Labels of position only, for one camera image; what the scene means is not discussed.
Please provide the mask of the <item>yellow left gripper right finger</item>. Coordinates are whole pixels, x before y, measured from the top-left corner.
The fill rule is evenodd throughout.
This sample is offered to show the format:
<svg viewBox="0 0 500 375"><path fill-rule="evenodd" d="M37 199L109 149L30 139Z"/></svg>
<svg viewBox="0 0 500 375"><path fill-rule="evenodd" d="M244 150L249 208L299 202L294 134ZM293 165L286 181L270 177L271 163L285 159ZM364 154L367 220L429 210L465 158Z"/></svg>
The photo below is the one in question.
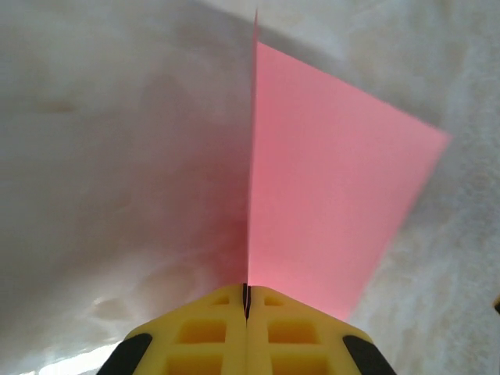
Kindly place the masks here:
<svg viewBox="0 0 500 375"><path fill-rule="evenodd" d="M362 330L267 287L249 294L248 375L397 375Z"/></svg>

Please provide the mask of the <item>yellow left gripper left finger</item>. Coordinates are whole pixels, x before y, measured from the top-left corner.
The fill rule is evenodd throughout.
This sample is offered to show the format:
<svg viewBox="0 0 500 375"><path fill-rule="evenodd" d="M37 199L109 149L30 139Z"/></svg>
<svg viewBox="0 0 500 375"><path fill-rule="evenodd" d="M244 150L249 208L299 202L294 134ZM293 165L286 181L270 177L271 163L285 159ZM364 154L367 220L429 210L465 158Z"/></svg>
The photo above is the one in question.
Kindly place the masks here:
<svg viewBox="0 0 500 375"><path fill-rule="evenodd" d="M222 287L133 329L97 375L245 375L248 287Z"/></svg>

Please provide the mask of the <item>pink square paper sheet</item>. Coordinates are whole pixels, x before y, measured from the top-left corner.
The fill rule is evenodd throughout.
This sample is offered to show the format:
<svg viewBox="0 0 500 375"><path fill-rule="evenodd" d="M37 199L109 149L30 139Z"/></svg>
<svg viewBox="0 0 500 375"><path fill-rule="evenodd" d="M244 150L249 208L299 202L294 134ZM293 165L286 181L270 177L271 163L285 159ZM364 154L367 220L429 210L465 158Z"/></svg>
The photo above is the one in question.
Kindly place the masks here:
<svg viewBox="0 0 500 375"><path fill-rule="evenodd" d="M252 41L248 282L347 320L449 134Z"/></svg>

